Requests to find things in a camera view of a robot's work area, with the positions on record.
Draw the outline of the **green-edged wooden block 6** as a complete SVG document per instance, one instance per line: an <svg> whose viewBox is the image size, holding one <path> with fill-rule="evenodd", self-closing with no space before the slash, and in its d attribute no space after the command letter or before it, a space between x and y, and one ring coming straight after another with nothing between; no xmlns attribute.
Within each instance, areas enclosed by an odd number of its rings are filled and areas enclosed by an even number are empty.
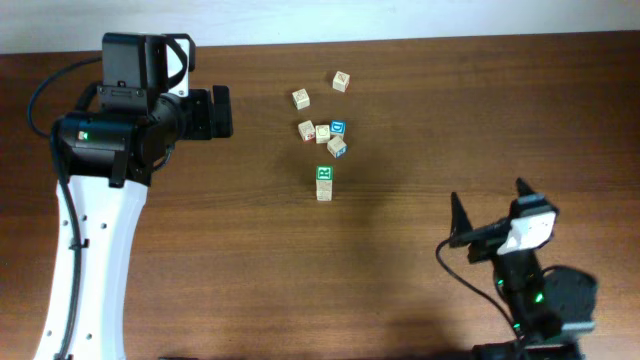
<svg viewBox="0 0 640 360"><path fill-rule="evenodd" d="M316 168L317 181L332 181L334 169L332 166L318 166Z"/></svg>

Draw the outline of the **yellow wooden block 7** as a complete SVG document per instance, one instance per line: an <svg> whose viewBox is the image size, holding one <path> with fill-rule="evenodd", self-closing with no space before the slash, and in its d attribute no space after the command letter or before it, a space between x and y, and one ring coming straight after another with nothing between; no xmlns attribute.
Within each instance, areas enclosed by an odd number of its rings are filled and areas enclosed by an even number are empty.
<svg viewBox="0 0 640 360"><path fill-rule="evenodd" d="M333 182L331 180L316 181L316 198L318 201L331 201L333 196Z"/></svg>

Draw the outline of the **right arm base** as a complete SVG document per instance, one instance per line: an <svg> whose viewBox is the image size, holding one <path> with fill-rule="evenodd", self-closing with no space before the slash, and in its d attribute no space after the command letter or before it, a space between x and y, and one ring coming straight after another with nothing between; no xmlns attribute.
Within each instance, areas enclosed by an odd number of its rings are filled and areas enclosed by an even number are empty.
<svg viewBox="0 0 640 360"><path fill-rule="evenodd" d="M473 360L584 360L576 344L560 346L520 347L515 342L476 345Z"/></svg>

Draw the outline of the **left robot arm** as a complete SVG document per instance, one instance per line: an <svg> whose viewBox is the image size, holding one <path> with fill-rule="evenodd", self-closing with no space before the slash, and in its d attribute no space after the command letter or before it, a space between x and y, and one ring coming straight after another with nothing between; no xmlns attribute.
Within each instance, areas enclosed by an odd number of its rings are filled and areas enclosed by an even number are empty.
<svg viewBox="0 0 640 360"><path fill-rule="evenodd" d="M108 33L103 77L46 137L57 177L58 245L40 359L122 359L135 230L153 175L181 140L233 133L229 89L193 89L186 34Z"/></svg>

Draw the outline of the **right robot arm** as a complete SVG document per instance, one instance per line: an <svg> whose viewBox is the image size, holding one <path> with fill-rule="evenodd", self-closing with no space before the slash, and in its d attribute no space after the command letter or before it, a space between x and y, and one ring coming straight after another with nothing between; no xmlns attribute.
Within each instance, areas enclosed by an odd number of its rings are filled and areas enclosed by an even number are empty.
<svg viewBox="0 0 640 360"><path fill-rule="evenodd" d="M596 278L579 269L543 268L536 252L554 236L559 209L523 179L516 180L517 197L506 217L474 227L458 197L451 194L449 237L435 250L438 263L454 279L488 300L485 292L464 280L441 257L442 248L465 247L471 264L489 261L493 284L507 305L498 311L514 332L506 343L478 345L478 359L581 359L578 339L595 329Z"/></svg>

